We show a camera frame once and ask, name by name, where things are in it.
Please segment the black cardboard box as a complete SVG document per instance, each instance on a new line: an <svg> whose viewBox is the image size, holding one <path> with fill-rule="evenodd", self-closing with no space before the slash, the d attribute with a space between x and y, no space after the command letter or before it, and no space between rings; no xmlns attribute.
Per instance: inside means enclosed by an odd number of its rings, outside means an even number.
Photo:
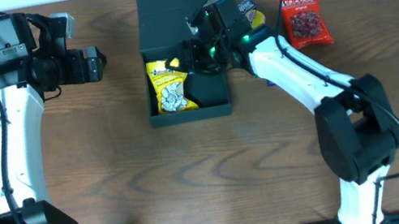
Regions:
<svg viewBox="0 0 399 224"><path fill-rule="evenodd" d="M191 15L203 0L136 0L140 54L143 63L167 58L180 41L193 36L187 27L186 17ZM199 75L200 99L197 110L159 114L156 93L147 74L144 74L149 122L153 127L165 127L216 118L232 113L232 102L225 75Z"/></svg>

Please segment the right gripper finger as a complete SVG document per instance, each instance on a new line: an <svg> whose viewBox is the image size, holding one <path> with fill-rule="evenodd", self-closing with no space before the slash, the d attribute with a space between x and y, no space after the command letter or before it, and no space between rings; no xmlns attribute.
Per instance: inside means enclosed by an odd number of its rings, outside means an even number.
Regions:
<svg viewBox="0 0 399 224"><path fill-rule="evenodd" d="M193 101L195 104L200 104L200 76L196 73L189 73L183 82L184 97L189 101Z"/></svg>
<svg viewBox="0 0 399 224"><path fill-rule="evenodd" d="M177 56L175 53L171 54L171 55L165 60L164 66L165 66L165 69L166 69L167 71L178 72L178 73L180 73L180 72L181 72L181 73L186 73L186 72L187 72L187 69L182 68L182 67L179 65L178 56Z"/></svg>

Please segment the yellow Hacks candy bag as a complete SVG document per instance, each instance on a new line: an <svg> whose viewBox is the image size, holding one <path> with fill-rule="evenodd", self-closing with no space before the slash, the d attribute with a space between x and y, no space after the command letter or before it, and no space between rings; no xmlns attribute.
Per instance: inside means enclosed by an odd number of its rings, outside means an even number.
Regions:
<svg viewBox="0 0 399 224"><path fill-rule="evenodd" d="M166 68L166 60L146 63L146 72L156 93L158 114L197 110L199 106L184 93L188 74Z"/></svg>

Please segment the red dried fruit bag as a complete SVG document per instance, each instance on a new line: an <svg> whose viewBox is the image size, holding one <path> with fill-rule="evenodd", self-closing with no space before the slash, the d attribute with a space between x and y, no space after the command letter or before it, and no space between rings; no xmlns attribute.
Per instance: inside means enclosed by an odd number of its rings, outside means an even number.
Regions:
<svg viewBox="0 0 399 224"><path fill-rule="evenodd" d="M290 44L295 49L333 43L321 15L320 0L282 0L281 13Z"/></svg>

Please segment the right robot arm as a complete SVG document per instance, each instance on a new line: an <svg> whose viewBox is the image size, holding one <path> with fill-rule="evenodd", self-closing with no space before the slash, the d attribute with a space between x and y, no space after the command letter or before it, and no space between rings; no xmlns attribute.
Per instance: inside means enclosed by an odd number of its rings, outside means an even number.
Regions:
<svg viewBox="0 0 399 224"><path fill-rule="evenodd" d="M399 118L373 75L355 79L322 66L267 25L183 41L165 67L197 75L241 68L282 88L314 115L321 155L340 182L339 223L384 224L384 183L399 179L389 173Z"/></svg>

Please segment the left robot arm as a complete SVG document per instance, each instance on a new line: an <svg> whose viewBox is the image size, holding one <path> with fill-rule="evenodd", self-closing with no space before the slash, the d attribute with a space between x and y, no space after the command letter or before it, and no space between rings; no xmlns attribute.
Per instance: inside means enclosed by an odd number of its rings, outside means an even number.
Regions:
<svg viewBox="0 0 399 224"><path fill-rule="evenodd" d="M41 151L46 101L103 77L98 48L68 48L74 26L64 12L0 16L0 224L79 224L51 202Z"/></svg>

